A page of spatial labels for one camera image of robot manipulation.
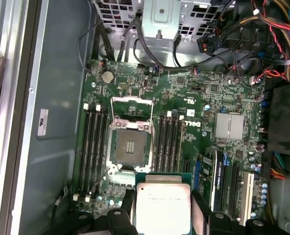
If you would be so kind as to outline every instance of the blue pcie slot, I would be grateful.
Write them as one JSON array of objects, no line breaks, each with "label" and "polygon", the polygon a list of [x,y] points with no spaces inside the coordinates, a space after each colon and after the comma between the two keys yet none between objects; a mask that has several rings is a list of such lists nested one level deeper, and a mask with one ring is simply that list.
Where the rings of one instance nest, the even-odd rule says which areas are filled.
[{"label": "blue pcie slot", "polygon": [[200,169],[200,162],[197,161],[195,165],[194,186],[193,186],[193,188],[197,190],[198,190],[199,169]]}]

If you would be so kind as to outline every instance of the pcie slot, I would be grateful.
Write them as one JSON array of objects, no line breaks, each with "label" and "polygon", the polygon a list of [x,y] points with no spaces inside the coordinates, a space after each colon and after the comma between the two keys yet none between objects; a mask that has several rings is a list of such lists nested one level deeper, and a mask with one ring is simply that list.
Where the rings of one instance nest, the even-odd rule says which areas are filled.
[{"label": "pcie slot", "polygon": [[101,179],[103,172],[102,172],[102,160],[104,156],[104,147],[105,147],[105,138],[107,133],[107,127],[108,127],[108,115],[106,113],[101,114],[101,123],[100,123],[100,138],[98,142],[98,151],[97,155],[95,157],[95,166],[93,168],[93,177],[92,179],[92,185],[91,185],[91,191],[95,191],[94,187],[96,183]]},{"label": "pcie slot", "polygon": [[184,160],[183,172],[190,172],[190,160]]},{"label": "pcie slot", "polygon": [[229,198],[229,215],[231,215],[233,218],[235,218],[236,211],[239,172],[240,167],[238,166],[237,163],[234,163],[232,166],[232,182],[230,186],[230,198]]},{"label": "pcie slot", "polygon": [[88,159],[91,154],[91,128],[92,128],[92,122],[94,118],[94,114],[89,112],[88,113],[88,122],[87,125],[84,126],[84,132],[85,132],[85,137],[83,139],[83,147],[84,147],[84,154],[82,155],[82,163],[81,163],[81,187],[80,190],[81,192],[84,192],[85,188],[85,182],[86,182],[86,174],[87,174],[87,164],[88,164]]},{"label": "pcie slot", "polygon": [[250,172],[244,172],[243,181],[244,185],[242,188],[240,223],[245,226],[246,221],[251,218],[253,190],[254,190],[254,174]]},{"label": "pcie slot", "polygon": [[155,163],[154,163],[154,172],[158,171],[159,168],[159,153],[160,153],[160,142],[162,140],[162,126],[164,123],[164,118],[160,116],[159,123],[158,123],[158,131],[157,131],[157,138],[156,138],[156,153],[155,153]]},{"label": "pcie slot", "polygon": [[85,155],[86,155],[86,138],[88,134],[88,123],[89,123],[90,113],[85,112],[85,119],[84,119],[84,133],[83,133],[83,141],[82,141],[82,149],[81,149],[81,168],[80,168],[80,174],[78,177],[78,187],[80,191],[83,191],[84,189],[84,177],[85,172],[83,169],[83,164],[85,162]]}]

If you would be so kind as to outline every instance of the gray metal panel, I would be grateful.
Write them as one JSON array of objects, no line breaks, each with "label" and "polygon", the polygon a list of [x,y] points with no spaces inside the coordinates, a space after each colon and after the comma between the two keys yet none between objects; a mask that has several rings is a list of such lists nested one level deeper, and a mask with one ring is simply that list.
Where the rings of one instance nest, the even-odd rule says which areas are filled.
[{"label": "gray metal panel", "polygon": [[[55,199],[72,179],[84,77],[76,45],[89,21],[86,1],[42,1],[11,234],[48,228]],[[48,125],[38,137],[41,109],[48,109]]]},{"label": "gray metal panel", "polygon": [[270,182],[272,212],[279,227],[290,233],[290,180]]}]

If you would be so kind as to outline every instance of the chipset heatsink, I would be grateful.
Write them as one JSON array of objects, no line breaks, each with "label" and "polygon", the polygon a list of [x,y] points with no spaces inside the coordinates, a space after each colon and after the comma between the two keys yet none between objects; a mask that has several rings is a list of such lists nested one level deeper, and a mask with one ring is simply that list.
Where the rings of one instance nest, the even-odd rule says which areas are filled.
[{"label": "chipset heatsink", "polygon": [[216,114],[215,137],[229,140],[243,139],[244,116],[239,114]]}]

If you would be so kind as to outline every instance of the white label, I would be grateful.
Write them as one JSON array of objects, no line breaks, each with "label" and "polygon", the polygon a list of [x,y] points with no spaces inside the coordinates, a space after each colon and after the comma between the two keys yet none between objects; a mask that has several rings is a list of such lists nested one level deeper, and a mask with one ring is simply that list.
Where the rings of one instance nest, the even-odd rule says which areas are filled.
[{"label": "white label", "polygon": [[195,116],[195,109],[188,109],[186,111],[186,116],[188,116],[188,117],[194,117]]},{"label": "white label", "polygon": [[209,158],[203,158],[203,162],[208,164],[208,165],[211,165],[212,164],[212,160],[210,160]]},{"label": "white label", "polygon": [[209,175],[209,170],[204,169],[204,173],[205,173],[206,175]]},{"label": "white label", "polygon": [[200,127],[201,123],[199,121],[184,121],[186,126]]},{"label": "white label", "polygon": [[41,109],[41,114],[39,115],[37,136],[46,135],[47,119],[48,119],[48,109]]}]

